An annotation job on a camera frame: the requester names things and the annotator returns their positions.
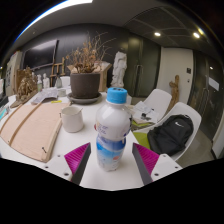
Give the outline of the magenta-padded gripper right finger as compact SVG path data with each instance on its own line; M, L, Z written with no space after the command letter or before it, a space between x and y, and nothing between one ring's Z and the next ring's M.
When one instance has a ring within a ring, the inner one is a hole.
M182 167L167 154L158 155L137 143L133 144L132 153L144 185L150 184L182 169Z

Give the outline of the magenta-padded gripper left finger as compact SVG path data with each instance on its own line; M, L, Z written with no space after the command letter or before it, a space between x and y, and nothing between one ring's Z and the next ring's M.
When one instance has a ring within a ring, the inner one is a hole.
M43 166L43 169L79 185L90 154L91 144L86 143L65 155L58 154L54 156Z

